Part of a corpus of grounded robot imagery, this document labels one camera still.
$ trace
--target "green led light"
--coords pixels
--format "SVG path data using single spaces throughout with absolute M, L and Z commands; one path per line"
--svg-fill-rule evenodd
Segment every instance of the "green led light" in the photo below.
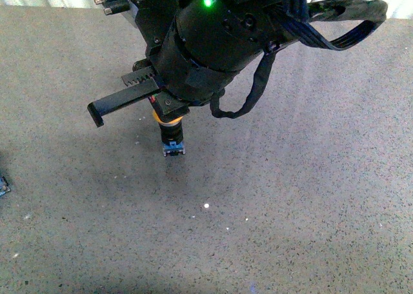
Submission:
M 211 7 L 212 6 L 212 0 L 204 0 L 204 5 L 206 7 Z

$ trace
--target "orange ring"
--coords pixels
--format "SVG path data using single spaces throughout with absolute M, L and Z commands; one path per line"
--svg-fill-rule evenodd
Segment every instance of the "orange ring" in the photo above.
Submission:
M 154 116 L 156 122 L 158 122 L 159 124 L 162 124 L 162 125 L 164 125 L 164 126 L 173 126 L 173 125 L 175 125 L 175 124 L 178 124 L 178 123 L 182 120 L 182 118 L 183 118 L 183 116 L 182 116 L 182 117 L 179 117 L 179 118 L 177 118 L 177 119 L 175 119 L 175 120 L 173 120 L 173 121 L 170 121 L 170 122 L 163 122 L 163 121 L 158 117 L 158 115 L 156 114 L 156 111 L 155 111 L 155 110 L 152 112 L 152 115 Z

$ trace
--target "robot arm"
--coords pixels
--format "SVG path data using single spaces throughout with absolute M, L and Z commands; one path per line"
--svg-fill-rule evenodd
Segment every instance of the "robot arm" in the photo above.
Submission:
M 122 76 L 126 88 L 88 105 L 96 125 L 102 116 L 149 99 L 161 129 L 164 155 L 184 154 L 181 118 L 190 106 L 210 105 L 212 115 L 237 118 L 264 93 L 276 54 L 301 43 L 329 50 L 351 48 L 386 19 L 383 1 L 326 0 L 95 0 L 106 15 L 124 12 L 146 44 L 146 59 Z M 326 40 L 314 21 L 364 20 Z M 238 112 L 219 109 L 225 87 L 264 52 L 254 83 Z

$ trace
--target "blue connector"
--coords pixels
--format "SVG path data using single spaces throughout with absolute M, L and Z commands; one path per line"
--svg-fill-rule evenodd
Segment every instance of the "blue connector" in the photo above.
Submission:
M 4 194 L 10 191 L 11 189 L 8 187 L 6 178 L 0 176 L 0 197 L 2 197 Z
M 179 144 L 176 144 L 176 141 L 170 141 L 169 144 L 163 144 L 164 157 L 168 155 L 172 157 L 179 154 L 185 154 L 185 147 L 183 145 L 183 141 L 181 141 Z

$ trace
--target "gray speckled floor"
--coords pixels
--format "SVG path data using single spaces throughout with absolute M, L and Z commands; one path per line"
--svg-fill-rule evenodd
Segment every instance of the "gray speckled floor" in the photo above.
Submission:
M 121 15 L 2 7 L 0 26 L 0 293 L 413 293 L 412 21 L 291 46 L 253 112 L 194 108 L 166 159 L 147 102 L 100 129 L 86 111 L 144 57 Z

